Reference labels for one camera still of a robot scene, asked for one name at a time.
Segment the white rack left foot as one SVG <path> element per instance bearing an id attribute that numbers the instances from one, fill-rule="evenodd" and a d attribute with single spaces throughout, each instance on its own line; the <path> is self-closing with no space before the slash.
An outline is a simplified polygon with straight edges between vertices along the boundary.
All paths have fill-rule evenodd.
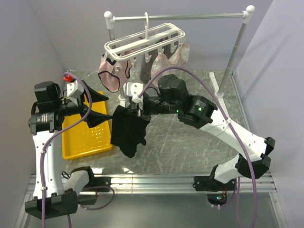
<path id="1" fill-rule="evenodd" d="M 127 107 L 130 103 L 129 103 L 129 98 L 126 95 L 126 83 L 119 89 L 119 95 L 118 95 L 118 101 L 119 101 L 119 105 L 122 107 Z"/>

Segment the pink underwear black trim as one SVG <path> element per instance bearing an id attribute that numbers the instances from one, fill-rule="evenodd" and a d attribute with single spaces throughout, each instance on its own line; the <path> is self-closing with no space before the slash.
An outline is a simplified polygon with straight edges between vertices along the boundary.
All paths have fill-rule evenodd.
<path id="1" fill-rule="evenodd" d="M 130 78 L 130 70 L 133 61 L 128 59 L 123 62 L 112 60 L 105 53 L 101 56 L 101 63 L 98 69 L 98 77 L 102 85 L 112 93 L 118 92 Z"/>

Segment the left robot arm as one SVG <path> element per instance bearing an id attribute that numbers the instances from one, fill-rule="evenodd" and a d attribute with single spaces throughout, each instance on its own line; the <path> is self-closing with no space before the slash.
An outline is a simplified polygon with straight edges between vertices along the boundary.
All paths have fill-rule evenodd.
<path id="1" fill-rule="evenodd" d="M 89 103 L 107 101 L 108 97 L 90 88 L 85 81 L 67 86 L 72 96 L 62 99 L 57 83 L 46 81 L 34 86 L 36 102 L 28 121 L 36 150 L 36 182 L 33 199 L 25 203 L 25 211 L 40 219 L 74 214 L 81 190 L 90 191 L 96 179 L 89 166 L 72 170 L 66 183 L 59 168 L 62 124 L 65 117 L 79 114 L 89 128 L 110 120 L 107 114 L 89 110 Z"/>

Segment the metal clothes rack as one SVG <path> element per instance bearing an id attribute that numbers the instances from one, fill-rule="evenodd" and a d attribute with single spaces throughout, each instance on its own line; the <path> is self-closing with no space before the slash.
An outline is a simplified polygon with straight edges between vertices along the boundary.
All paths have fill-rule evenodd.
<path id="1" fill-rule="evenodd" d="M 242 26 L 240 28 L 237 40 L 232 50 L 228 65 L 226 67 L 224 77 L 221 84 L 212 82 L 215 95 L 218 98 L 224 96 L 224 86 L 232 67 L 238 46 L 243 37 L 245 28 L 250 22 L 255 7 L 247 6 L 246 10 L 241 13 L 215 13 L 215 14 L 198 14 L 198 15 L 164 15 L 149 16 L 145 13 L 143 17 L 115 17 L 110 11 L 104 13 L 106 26 L 109 31 L 110 41 L 105 43 L 105 54 L 102 56 L 100 70 L 109 69 L 109 74 L 118 77 L 117 84 L 108 85 L 113 92 L 121 91 L 124 82 L 122 79 L 128 78 L 123 73 L 128 71 L 136 63 L 136 58 L 140 55 L 144 56 L 144 61 L 152 63 L 153 68 L 160 69 L 161 65 L 158 61 L 152 59 L 152 54 L 157 52 L 157 58 L 167 61 L 175 66 L 178 62 L 186 63 L 190 49 L 184 44 L 185 32 L 171 23 L 163 23 L 161 25 L 150 27 L 151 20 L 187 20 L 187 19 L 221 19 L 221 18 L 242 18 Z M 119 21 L 144 21 L 144 31 L 128 35 L 126 37 L 115 39 L 114 24 Z"/>

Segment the aluminium table edge rail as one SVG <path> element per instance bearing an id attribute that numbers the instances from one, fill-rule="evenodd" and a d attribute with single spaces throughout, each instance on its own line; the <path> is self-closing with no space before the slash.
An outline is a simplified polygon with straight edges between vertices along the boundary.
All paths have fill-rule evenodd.
<path id="1" fill-rule="evenodd" d="M 110 177 L 110 187 L 116 194 L 195 194 L 194 176 L 197 173 L 161 173 L 161 174 L 96 174 L 98 178 Z M 36 176 L 31 175 L 26 194 L 32 194 Z M 256 182 L 258 193 L 277 192 L 272 175 L 266 173 Z M 251 179 L 240 178 L 240 193 L 252 193 Z"/>

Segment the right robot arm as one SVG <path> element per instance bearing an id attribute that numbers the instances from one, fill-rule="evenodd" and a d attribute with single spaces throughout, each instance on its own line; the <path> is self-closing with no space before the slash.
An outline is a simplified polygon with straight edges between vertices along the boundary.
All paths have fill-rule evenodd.
<path id="1" fill-rule="evenodd" d="M 193 187 L 197 191 L 233 190 L 237 177 L 251 178 L 250 169 L 256 179 L 269 170 L 275 139 L 259 137 L 225 118 L 218 105 L 203 96 L 189 94 L 186 82 L 174 74 L 161 77 L 158 88 L 159 95 L 141 97 L 142 114 L 176 114 L 184 124 L 216 136 L 238 152 L 230 161 L 215 165 L 208 177 L 196 176 Z"/>

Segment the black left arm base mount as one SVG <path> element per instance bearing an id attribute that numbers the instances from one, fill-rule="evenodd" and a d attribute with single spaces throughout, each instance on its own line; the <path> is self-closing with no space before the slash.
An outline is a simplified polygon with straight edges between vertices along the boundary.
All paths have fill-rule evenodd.
<path id="1" fill-rule="evenodd" d="M 95 189 L 97 192 L 109 192 L 111 187 L 111 177 L 109 176 L 99 176 L 94 178 L 93 187 L 98 187 Z"/>

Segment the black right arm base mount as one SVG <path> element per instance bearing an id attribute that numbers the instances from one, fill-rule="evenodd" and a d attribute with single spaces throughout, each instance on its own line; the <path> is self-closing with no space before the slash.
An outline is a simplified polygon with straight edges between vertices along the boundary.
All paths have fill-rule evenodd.
<path id="1" fill-rule="evenodd" d="M 209 176 L 194 176 L 193 188 L 195 191 L 213 191 L 212 179 Z"/>

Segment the white clip hanger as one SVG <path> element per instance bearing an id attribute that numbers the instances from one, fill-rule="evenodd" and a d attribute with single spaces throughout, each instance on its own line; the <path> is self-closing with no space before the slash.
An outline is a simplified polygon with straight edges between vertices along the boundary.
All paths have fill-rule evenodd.
<path id="1" fill-rule="evenodd" d="M 155 27 L 149 26 L 149 22 L 153 20 L 176 19 L 173 15 L 149 16 L 145 12 L 144 16 L 115 17 L 112 12 L 106 11 L 104 18 L 110 35 L 110 41 L 104 44 L 105 58 L 109 55 L 118 62 L 133 59 L 140 55 L 145 55 L 145 61 L 149 62 L 151 57 L 148 52 L 155 49 L 161 52 L 162 47 L 168 44 L 172 45 L 171 51 L 174 51 L 177 48 L 175 42 L 183 43 L 186 36 L 182 29 L 172 23 L 163 23 Z M 114 24 L 122 21 L 143 21 L 144 30 L 115 39 Z"/>

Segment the white underwear pink trim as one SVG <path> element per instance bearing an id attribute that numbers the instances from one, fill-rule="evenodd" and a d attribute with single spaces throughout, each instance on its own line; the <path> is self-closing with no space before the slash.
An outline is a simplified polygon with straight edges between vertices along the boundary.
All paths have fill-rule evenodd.
<path id="1" fill-rule="evenodd" d="M 159 54 L 152 64 L 151 78 L 164 68 L 183 66 L 188 62 L 189 53 L 190 45 L 182 44 L 170 57 L 167 57 L 164 53 Z"/>

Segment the grey striped underwear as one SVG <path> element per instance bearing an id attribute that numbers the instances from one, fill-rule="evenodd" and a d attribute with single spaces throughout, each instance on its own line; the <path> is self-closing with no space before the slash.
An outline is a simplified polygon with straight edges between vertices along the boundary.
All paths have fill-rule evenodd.
<path id="1" fill-rule="evenodd" d="M 170 58 L 173 53 L 171 52 L 171 45 L 165 45 L 162 47 L 164 49 L 164 55 L 167 58 Z M 141 69 L 140 69 L 140 80 L 144 83 L 147 84 L 150 79 L 151 79 L 151 69 L 152 69 L 152 65 L 154 60 L 156 59 L 156 57 L 158 56 L 158 50 L 152 50 L 150 52 L 148 52 L 148 54 L 151 56 L 150 61 L 147 63 L 145 61 L 145 57 L 143 57 L 142 60 L 142 64 L 141 64 Z"/>

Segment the yellow plastic tray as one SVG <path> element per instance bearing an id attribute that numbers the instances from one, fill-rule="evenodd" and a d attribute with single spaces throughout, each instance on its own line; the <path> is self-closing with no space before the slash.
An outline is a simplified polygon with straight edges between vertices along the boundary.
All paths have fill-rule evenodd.
<path id="1" fill-rule="evenodd" d="M 112 149 L 109 121 L 93 128 L 89 128 L 86 122 L 82 121 L 61 136 L 62 156 L 65 160 L 79 159 Z"/>

